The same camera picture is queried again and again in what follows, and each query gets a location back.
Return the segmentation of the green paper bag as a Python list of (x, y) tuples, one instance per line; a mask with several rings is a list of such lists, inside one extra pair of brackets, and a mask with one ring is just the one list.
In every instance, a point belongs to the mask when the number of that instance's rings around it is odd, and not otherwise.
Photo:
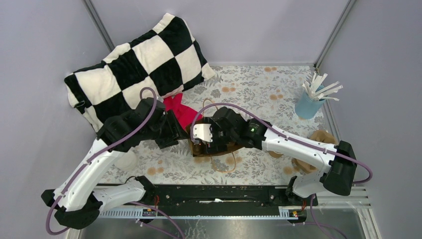
[[(236, 170), (237, 167), (237, 159), (235, 152), (242, 148), (242, 146), (237, 145), (233, 142), (229, 142), (226, 144), (215, 145), (215, 141), (213, 142), (200, 142), (199, 144), (193, 144), (189, 142), (190, 150), (194, 158), (208, 158), (211, 163), (211, 168), (219, 173), (232, 173)], [(229, 165), (233, 167), (229, 170), (223, 171), (219, 167), (217, 167), (214, 157), (229, 155), (228, 162)]]

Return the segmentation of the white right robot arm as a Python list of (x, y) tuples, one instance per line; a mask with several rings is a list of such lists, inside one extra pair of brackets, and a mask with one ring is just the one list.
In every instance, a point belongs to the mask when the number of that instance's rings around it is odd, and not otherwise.
[(346, 141), (338, 144), (314, 141), (263, 120), (245, 120), (227, 107), (219, 108), (212, 117), (196, 124), (193, 137), (204, 143), (208, 153), (223, 152), (229, 143), (234, 143), (284, 154), (315, 167), (316, 172), (290, 180), (285, 197), (292, 205), (318, 192), (329, 191), (341, 196), (351, 193), (357, 164), (350, 161), (355, 154)]

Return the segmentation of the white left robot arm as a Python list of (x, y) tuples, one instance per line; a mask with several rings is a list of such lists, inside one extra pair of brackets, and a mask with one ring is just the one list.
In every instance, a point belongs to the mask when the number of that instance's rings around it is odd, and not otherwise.
[(175, 114), (154, 99), (142, 99), (133, 110), (108, 118), (97, 133), (90, 151), (72, 175), (57, 189), (45, 190), (41, 198), (50, 207), (48, 217), (72, 229), (83, 229), (100, 213), (120, 205), (156, 200), (155, 186), (145, 177), (102, 191), (94, 188), (118, 160), (142, 141), (153, 140), (160, 149), (188, 138)]

